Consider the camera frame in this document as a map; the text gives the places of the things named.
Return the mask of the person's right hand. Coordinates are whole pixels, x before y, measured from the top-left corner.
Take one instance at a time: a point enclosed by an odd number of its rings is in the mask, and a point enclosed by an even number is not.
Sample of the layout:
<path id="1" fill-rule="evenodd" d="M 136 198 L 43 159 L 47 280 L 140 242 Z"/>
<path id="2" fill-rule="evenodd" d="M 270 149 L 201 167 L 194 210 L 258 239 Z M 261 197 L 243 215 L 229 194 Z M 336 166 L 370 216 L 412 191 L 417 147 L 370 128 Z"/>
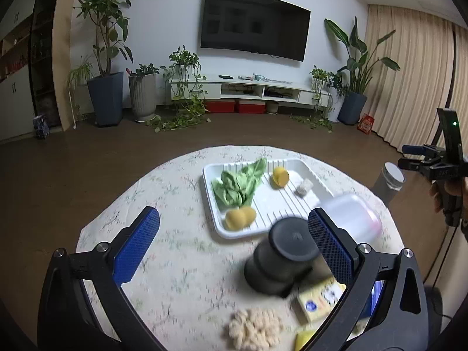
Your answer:
<path id="1" fill-rule="evenodd" d="M 467 237 L 467 177 L 456 181 L 434 181 L 429 194 L 436 212 L 442 211 L 446 225 L 461 227 Z"/>

